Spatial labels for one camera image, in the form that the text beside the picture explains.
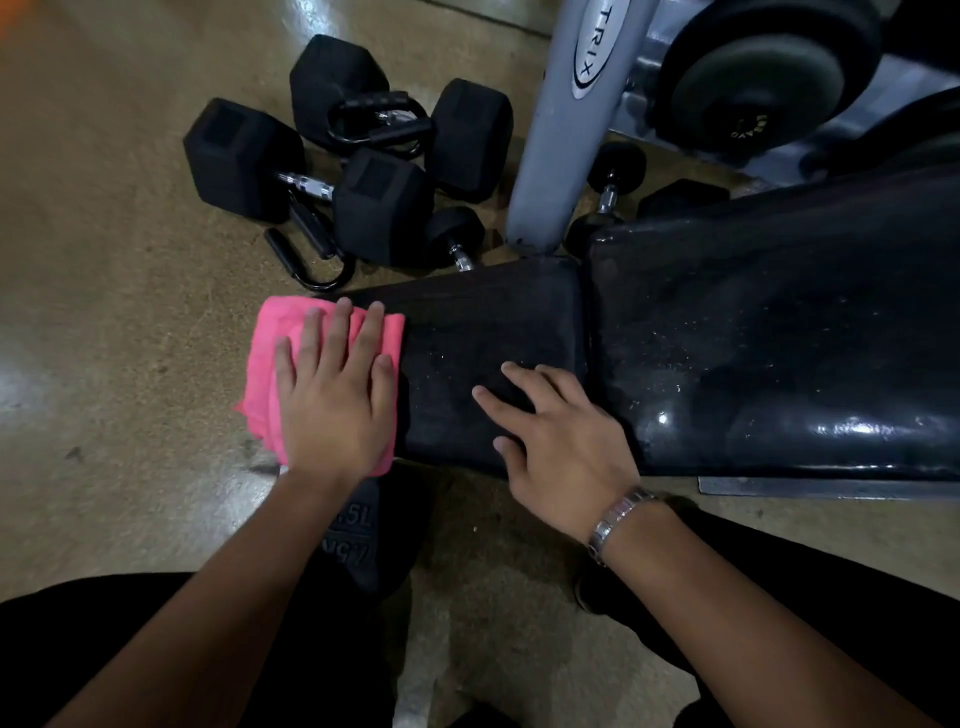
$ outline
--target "metal watch band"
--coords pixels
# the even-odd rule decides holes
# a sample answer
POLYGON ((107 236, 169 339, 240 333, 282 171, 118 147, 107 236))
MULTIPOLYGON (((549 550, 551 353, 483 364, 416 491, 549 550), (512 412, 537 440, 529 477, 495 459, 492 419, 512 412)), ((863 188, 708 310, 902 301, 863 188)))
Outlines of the metal watch band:
POLYGON ((613 504, 611 509, 600 519, 600 522, 593 527, 593 533, 590 534, 590 540, 587 543, 587 551, 597 564, 606 566, 601 554, 604 544, 610 538, 610 534, 613 533, 616 525, 627 518, 627 514, 639 506, 640 503, 656 499, 657 497, 654 494, 636 486, 630 493, 613 504))

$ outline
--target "gym machine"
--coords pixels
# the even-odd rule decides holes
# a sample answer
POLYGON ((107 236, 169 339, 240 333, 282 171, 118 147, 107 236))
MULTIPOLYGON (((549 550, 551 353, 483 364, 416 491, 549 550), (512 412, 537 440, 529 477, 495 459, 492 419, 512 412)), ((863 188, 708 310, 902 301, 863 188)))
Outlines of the gym machine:
POLYGON ((901 133, 884 137, 904 153, 897 164, 957 154, 960 61, 946 29, 958 14, 933 0, 888 21, 871 0, 564 0, 507 244, 557 249, 607 130, 774 187, 883 163, 882 145, 852 142, 898 112, 901 133))

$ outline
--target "hand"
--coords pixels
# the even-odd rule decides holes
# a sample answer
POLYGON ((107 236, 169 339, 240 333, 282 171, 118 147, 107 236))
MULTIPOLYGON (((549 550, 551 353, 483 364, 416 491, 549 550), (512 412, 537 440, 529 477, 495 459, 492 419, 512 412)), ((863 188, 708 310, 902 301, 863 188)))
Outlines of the hand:
POLYGON ((290 339, 276 342, 276 389, 290 471, 336 487, 344 497, 380 459, 395 419, 393 361, 388 354, 376 356, 383 303, 370 306, 346 356, 352 310, 349 299, 337 302, 323 348, 324 315, 307 314, 296 371, 290 339))
POLYGON ((563 369, 501 371, 530 398, 537 414, 499 400, 484 387, 473 397, 491 420, 516 435, 498 437, 510 492, 541 521, 585 544, 604 513, 640 482, 623 427, 590 402, 577 377, 563 369))

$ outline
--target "dumbbell on floor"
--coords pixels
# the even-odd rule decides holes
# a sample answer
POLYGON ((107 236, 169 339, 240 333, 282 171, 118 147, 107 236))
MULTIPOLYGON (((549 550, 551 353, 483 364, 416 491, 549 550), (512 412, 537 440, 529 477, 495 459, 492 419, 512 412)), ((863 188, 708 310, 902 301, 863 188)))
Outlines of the dumbbell on floor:
POLYGON ((268 223, 290 214, 288 191, 333 207, 337 244, 381 265, 416 263, 433 211, 433 185, 416 164, 363 149, 337 185, 305 175, 303 141, 268 113, 213 99, 183 140, 200 198, 268 223))
POLYGON ((613 209, 620 195, 627 195, 643 184, 647 174, 647 156, 628 141, 612 141, 600 147, 587 182, 600 193, 595 212, 578 217, 566 234, 564 247, 571 255, 584 257, 590 237, 608 225, 622 223, 613 209))
MULTIPOLYGON (((383 96, 389 89, 386 76, 365 48, 331 36, 314 36, 290 72, 297 130, 315 144, 348 156, 357 146, 346 143, 349 137, 361 139, 377 126, 407 125, 419 115, 388 109, 363 115, 353 109, 337 115, 336 128, 331 128, 331 112, 352 99, 383 96)), ((427 174, 455 199, 478 203, 489 198, 503 174, 514 132, 510 99, 493 88, 454 79, 441 93, 430 120, 430 131, 423 134, 427 174)))
POLYGON ((428 268, 443 268, 453 262, 461 273, 476 266, 470 257, 483 243, 487 230, 471 207, 437 210, 426 224, 423 260, 428 268))

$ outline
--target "trix logo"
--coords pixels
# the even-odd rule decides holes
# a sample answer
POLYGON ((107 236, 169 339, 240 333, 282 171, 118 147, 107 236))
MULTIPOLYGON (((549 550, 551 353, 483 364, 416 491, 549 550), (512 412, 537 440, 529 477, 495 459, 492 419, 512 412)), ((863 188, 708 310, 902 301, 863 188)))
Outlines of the trix logo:
POLYGON ((607 25, 610 23, 610 15, 612 12, 613 5, 610 5, 605 10, 600 11, 600 17, 602 20, 593 29, 593 38, 590 39, 590 45, 592 47, 587 50, 587 57, 584 58, 584 67, 580 71, 580 75, 582 77, 586 77, 587 80, 589 80, 590 71, 593 70, 593 64, 596 62, 596 49, 599 48, 600 44, 603 42, 603 35, 607 31, 607 25))

